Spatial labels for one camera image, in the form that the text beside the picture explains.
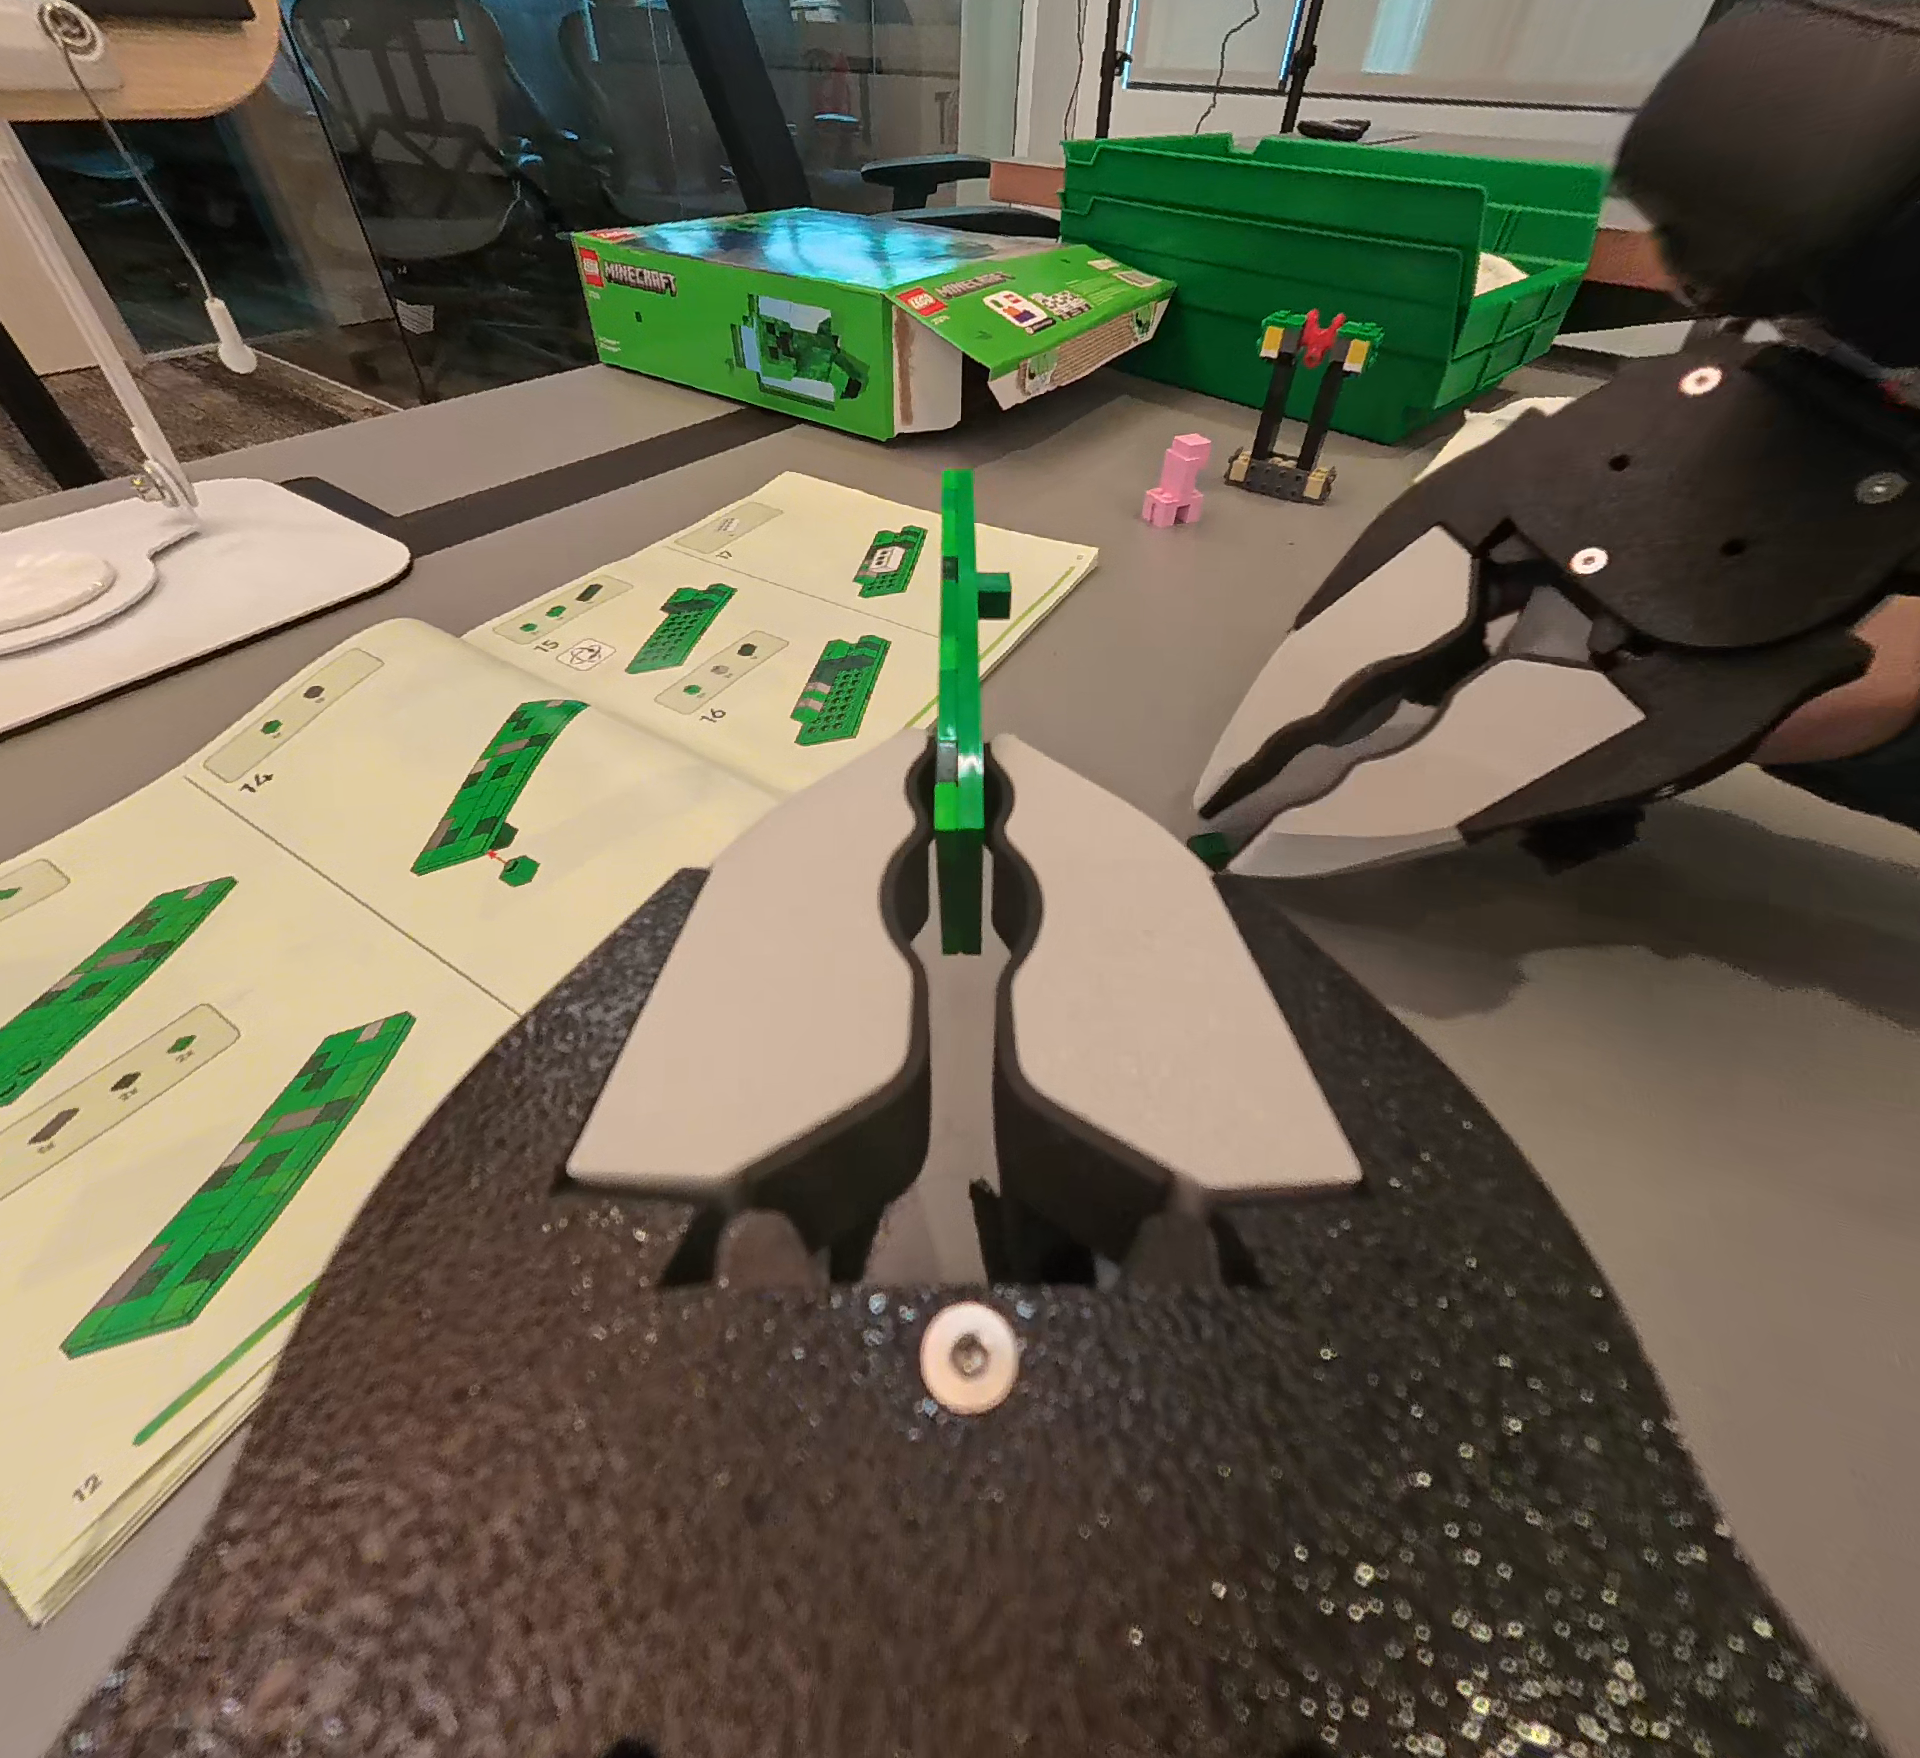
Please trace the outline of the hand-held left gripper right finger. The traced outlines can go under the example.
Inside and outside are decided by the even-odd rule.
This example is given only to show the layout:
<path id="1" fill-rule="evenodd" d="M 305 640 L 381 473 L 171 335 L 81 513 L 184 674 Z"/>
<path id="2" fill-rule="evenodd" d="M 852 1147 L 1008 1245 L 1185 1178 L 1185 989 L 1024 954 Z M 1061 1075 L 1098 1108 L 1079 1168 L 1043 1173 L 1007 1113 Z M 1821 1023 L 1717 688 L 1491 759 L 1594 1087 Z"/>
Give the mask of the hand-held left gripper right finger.
<path id="1" fill-rule="evenodd" d="M 998 1061 L 1044 1140 L 1201 1200 L 1346 1192 L 1361 1162 L 1214 872 L 1012 734 L 992 744 Z"/>

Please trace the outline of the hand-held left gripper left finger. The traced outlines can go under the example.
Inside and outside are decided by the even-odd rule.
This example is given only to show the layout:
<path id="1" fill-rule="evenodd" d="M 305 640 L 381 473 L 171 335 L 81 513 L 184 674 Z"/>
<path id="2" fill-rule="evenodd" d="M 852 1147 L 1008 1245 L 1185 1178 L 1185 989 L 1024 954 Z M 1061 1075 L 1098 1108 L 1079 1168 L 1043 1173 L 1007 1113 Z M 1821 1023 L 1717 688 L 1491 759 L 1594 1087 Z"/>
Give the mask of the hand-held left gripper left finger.
<path id="1" fill-rule="evenodd" d="M 904 731 L 780 803 L 715 861 L 567 1160 L 651 1199 L 750 1200 L 908 1065 L 911 934 L 880 884 L 914 840 Z"/>

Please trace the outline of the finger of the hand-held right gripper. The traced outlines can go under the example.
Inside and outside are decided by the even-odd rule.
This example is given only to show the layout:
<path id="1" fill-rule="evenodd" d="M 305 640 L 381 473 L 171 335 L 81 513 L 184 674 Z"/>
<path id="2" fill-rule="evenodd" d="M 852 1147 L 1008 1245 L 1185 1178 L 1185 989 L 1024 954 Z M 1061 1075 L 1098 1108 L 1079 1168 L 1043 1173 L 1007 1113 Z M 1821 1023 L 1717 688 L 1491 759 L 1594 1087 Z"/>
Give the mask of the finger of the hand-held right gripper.
<path id="1" fill-rule="evenodd" d="M 1643 721 L 1592 668 L 1497 659 L 1398 750 L 1362 761 L 1321 799 L 1280 810 L 1232 860 L 1232 874 L 1316 880 L 1464 845 L 1482 810 Z"/>
<path id="2" fill-rule="evenodd" d="M 1265 822 L 1415 744 L 1499 619 L 1502 556 L 1420 534 L 1285 636 L 1214 748 L 1196 814 Z"/>

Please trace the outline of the long green brick plate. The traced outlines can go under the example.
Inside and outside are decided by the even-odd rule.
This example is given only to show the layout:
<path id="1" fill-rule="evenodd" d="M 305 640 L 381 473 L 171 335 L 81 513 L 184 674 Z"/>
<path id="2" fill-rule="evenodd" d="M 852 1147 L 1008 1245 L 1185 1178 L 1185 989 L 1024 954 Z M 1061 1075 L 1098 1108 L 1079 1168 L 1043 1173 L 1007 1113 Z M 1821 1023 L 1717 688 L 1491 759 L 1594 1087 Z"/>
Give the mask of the long green brick plate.
<path id="1" fill-rule="evenodd" d="M 989 828 L 989 766 L 982 729 L 982 624 L 1007 622 L 1012 582 L 977 556 L 970 470 L 942 479 L 939 693 L 932 727 L 932 861 L 942 948 L 977 955 Z"/>

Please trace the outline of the grey desk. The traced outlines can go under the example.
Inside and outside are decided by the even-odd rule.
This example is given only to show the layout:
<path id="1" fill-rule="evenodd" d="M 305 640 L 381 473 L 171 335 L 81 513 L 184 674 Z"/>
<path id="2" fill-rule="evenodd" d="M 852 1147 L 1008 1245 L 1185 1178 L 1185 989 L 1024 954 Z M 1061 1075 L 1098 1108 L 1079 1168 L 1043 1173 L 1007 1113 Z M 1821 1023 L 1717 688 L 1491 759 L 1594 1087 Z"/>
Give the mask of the grey desk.
<path id="1" fill-rule="evenodd" d="M 987 686 L 992 727 L 1187 831 L 1298 604 L 1442 425 L 1346 441 L 1331 505 L 1214 492 L 1137 521 L 1169 441 L 1244 411 L 1106 373 L 944 437 L 852 441 L 584 369 L 202 460 L 423 516 L 398 585 L 5 741 L 5 860 L 154 782 L 379 619 L 451 633 L 783 470 L 914 505 L 970 466 L 992 525 L 1100 550 Z M 1502 848 L 1285 889 L 1580 1228 L 1717 1501 L 1884 1745 L 1917 1754 L 1917 835 L 1741 770 L 1560 879 Z"/>

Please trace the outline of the white desk lamp base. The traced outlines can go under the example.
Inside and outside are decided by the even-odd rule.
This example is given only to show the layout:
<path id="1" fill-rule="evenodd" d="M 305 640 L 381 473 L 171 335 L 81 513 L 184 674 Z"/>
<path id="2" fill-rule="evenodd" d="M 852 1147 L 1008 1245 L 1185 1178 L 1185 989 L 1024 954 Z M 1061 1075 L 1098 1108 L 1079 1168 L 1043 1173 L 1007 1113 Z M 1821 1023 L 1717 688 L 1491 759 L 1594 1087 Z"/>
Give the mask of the white desk lamp base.
<path id="1" fill-rule="evenodd" d="M 5 205 L 132 429 L 132 497 L 7 529 L 3 729 L 25 731 L 176 668 L 361 600 L 401 579 L 406 547 L 326 502 L 257 479 L 184 472 L 5 124 Z"/>

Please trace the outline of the person's right hand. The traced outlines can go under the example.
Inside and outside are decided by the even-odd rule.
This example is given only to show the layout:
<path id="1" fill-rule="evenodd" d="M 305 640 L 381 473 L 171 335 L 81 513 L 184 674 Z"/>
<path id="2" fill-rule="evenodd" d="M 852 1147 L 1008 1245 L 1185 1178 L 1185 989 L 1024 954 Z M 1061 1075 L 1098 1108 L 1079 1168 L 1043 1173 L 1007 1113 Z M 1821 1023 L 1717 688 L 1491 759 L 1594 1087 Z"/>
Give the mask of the person's right hand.
<path id="1" fill-rule="evenodd" d="M 1617 192 L 1702 316 L 1918 354 L 1918 0 L 1741 0 L 1647 95 Z"/>

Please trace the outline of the black brick stand model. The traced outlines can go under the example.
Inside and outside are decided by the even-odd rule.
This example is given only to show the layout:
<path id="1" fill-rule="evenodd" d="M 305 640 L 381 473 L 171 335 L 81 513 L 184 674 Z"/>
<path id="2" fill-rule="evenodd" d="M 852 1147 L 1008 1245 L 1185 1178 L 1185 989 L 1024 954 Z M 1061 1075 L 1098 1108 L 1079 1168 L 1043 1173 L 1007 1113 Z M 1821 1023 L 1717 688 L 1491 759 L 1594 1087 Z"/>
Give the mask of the black brick stand model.
<path id="1" fill-rule="evenodd" d="M 1227 485 L 1282 502 L 1326 503 L 1338 472 L 1322 460 L 1341 391 L 1361 380 L 1384 341 L 1384 329 L 1341 312 L 1322 317 L 1319 310 L 1280 310 L 1262 324 L 1259 355 L 1270 366 L 1259 427 L 1251 447 L 1227 466 Z M 1280 448 L 1289 395 L 1302 371 L 1321 371 L 1321 383 L 1306 421 L 1302 445 Z"/>

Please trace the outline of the pink pig figure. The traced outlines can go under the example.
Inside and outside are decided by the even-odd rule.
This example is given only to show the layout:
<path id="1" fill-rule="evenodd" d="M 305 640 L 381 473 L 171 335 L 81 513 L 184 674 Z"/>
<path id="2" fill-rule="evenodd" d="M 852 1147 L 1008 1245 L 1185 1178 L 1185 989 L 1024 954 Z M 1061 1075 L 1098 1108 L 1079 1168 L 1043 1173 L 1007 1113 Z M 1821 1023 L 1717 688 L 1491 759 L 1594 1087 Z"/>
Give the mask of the pink pig figure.
<path id="1" fill-rule="evenodd" d="M 1164 451 L 1158 483 L 1139 505 L 1142 523 L 1155 529 L 1172 529 L 1202 517 L 1205 497 L 1201 479 L 1214 456 L 1214 443 L 1202 434 L 1180 434 Z"/>

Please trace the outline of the green storage bin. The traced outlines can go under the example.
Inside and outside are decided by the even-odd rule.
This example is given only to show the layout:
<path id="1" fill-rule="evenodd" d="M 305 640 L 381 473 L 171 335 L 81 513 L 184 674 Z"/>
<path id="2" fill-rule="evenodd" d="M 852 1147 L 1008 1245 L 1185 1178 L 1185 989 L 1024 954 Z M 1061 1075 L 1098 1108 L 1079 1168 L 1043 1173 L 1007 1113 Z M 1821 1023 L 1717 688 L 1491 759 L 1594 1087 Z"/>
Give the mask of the green storage bin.
<path id="1" fill-rule="evenodd" d="M 1063 145 L 1061 235 L 1175 282 L 1125 366 L 1257 408 L 1279 310 L 1381 329 L 1336 427 L 1397 445 L 1542 359 L 1584 282 L 1609 171 L 1299 136 Z"/>

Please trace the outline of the brick instruction booklet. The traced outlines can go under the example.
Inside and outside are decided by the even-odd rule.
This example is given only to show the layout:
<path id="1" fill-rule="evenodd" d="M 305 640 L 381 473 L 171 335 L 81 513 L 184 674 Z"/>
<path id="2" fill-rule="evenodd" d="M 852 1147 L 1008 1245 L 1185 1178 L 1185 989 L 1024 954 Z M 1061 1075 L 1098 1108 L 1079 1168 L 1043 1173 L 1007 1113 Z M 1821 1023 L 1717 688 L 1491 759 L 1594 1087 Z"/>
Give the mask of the brick instruction booklet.
<path id="1" fill-rule="evenodd" d="M 5 869 L 3 1561 L 56 1615 L 252 1410 L 445 1096 L 661 883 L 930 722 L 942 516 L 783 472 L 377 624 Z"/>

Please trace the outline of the green toy box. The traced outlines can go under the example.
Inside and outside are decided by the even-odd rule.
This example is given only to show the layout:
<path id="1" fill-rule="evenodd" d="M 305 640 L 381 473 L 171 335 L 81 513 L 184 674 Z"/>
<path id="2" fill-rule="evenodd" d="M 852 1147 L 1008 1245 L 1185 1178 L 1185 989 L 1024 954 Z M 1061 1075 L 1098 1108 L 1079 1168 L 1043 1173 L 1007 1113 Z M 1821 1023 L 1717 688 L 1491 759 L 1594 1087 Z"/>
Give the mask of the green toy box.
<path id="1" fill-rule="evenodd" d="M 601 360 L 861 441 L 955 429 L 1151 341 L 1175 282 L 1088 242 L 781 209 L 571 235 Z"/>

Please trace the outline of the black office chair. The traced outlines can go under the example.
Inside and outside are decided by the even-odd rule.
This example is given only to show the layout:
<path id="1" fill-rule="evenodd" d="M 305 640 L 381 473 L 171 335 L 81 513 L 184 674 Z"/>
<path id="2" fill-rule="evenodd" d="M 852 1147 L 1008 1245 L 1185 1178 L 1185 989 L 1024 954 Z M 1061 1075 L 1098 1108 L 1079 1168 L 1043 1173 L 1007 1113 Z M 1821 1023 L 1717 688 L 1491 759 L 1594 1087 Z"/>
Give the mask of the black office chair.
<path id="1" fill-rule="evenodd" d="M 945 214 L 963 149 L 964 0 L 649 0 L 750 210 Z"/>

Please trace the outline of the mesh office chair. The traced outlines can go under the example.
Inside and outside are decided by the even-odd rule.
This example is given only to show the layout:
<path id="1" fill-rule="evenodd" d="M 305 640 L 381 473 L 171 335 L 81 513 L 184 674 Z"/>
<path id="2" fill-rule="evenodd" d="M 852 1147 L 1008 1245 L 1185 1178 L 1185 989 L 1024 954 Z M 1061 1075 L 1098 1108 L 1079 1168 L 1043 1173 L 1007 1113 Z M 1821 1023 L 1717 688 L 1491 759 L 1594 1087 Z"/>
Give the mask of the mesh office chair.
<path id="1" fill-rule="evenodd" d="M 296 0 L 292 44 L 374 255 L 396 276 L 559 233 L 481 0 Z"/>

